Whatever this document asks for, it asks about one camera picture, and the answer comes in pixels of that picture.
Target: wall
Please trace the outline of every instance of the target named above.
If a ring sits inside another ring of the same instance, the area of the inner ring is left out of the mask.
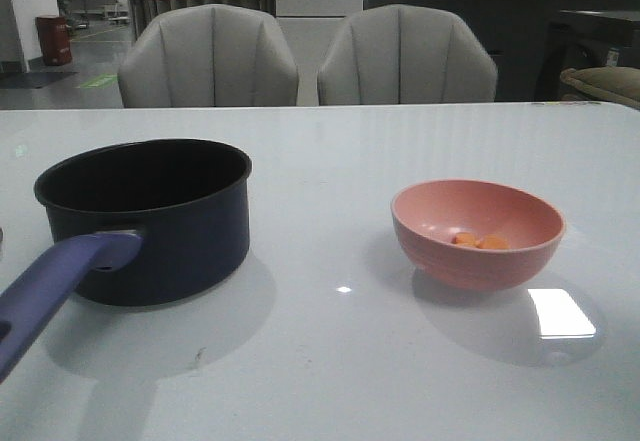
[[[18,37],[22,46],[24,68],[30,60],[42,56],[35,19],[42,15],[58,15],[56,0],[11,0]]]
[[[20,67],[22,64],[22,51],[18,39],[18,29],[13,18],[11,0],[0,0],[0,72],[9,71],[8,65]]]

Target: saucepan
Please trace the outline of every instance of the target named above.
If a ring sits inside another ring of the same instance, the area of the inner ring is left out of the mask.
[[[0,382],[75,290],[149,306],[227,278],[249,249],[250,158],[227,144],[158,139],[66,159],[35,182],[54,244],[0,296]]]

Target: bowl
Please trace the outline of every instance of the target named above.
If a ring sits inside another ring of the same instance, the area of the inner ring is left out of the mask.
[[[560,212],[544,200],[486,181],[444,179],[400,191],[391,203],[398,241],[431,277],[456,288],[497,291],[535,276],[565,231]],[[499,236],[506,249],[454,244],[458,233]]]

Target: cabinet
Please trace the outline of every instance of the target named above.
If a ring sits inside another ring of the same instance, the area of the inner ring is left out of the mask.
[[[299,105],[317,105],[316,75],[340,20],[363,0],[275,0],[276,17],[300,73]]]
[[[461,16],[498,65],[497,101],[533,101],[549,22],[561,10],[637,10],[638,0],[365,0],[366,8],[410,4]]]

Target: white chair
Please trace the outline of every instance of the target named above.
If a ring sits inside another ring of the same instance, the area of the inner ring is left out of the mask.
[[[293,106],[298,70],[273,16],[207,4],[154,18],[118,83],[125,108]]]
[[[389,5],[347,16],[318,71],[329,104],[491,102],[498,72],[467,24],[436,9]]]

